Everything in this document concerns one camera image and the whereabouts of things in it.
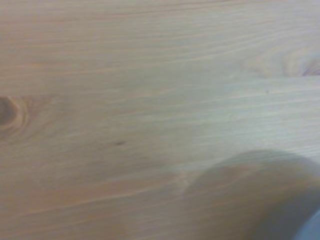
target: wood grain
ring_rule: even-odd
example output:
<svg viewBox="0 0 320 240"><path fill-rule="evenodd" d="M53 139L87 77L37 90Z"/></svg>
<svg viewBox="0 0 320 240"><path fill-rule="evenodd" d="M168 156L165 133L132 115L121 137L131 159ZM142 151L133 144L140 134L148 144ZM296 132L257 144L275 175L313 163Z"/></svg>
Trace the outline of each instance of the wood grain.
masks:
<svg viewBox="0 0 320 240"><path fill-rule="evenodd" d="M0 239L241 240L318 186L319 9L2 0Z"/></svg>

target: wooden table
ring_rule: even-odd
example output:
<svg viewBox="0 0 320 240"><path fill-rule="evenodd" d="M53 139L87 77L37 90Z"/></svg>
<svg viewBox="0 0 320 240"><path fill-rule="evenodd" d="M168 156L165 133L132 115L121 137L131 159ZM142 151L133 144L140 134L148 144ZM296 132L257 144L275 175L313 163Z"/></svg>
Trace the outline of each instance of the wooden table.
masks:
<svg viewBox="0 0 320 240"><path fill-rule="evenodd" d="M2 0L0 239L243 239L319 185L319 41L319 0Z"/></svg>

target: round object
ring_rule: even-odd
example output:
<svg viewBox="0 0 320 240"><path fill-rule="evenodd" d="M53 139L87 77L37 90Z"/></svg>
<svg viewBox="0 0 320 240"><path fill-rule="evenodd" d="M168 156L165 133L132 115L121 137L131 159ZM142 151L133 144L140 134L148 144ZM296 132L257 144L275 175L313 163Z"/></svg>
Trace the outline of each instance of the round object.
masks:
<svg viewBox="0 0 320 240"><path fill-rule="evenodd" d="M304 192L271 211L250 240L320 240L320 190Z"/></svg>

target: wood knot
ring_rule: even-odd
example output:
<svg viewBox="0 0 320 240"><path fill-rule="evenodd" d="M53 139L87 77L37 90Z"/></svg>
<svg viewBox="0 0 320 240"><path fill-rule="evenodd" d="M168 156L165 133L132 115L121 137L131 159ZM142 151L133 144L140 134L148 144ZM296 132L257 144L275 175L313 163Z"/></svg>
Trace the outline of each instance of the wood knot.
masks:
<svg viewBox="0 0 320 240"><path fill-rule="evenodd" d="M28 106L22 98L0 97L0 135L13 134L23 130L28 119Z"/></svg>

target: wooden surface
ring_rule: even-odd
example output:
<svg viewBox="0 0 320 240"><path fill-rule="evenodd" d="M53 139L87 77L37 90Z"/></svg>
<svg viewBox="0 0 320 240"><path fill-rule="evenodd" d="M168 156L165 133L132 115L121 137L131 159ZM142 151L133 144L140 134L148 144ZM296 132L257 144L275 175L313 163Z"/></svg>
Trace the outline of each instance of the wooden surface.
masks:
<svg viewBox="0 0 320 240"><path fill-rule="evenodd" d="M319 41L318 0L1 0L0 239L243 239L318 185Z"/></svg>

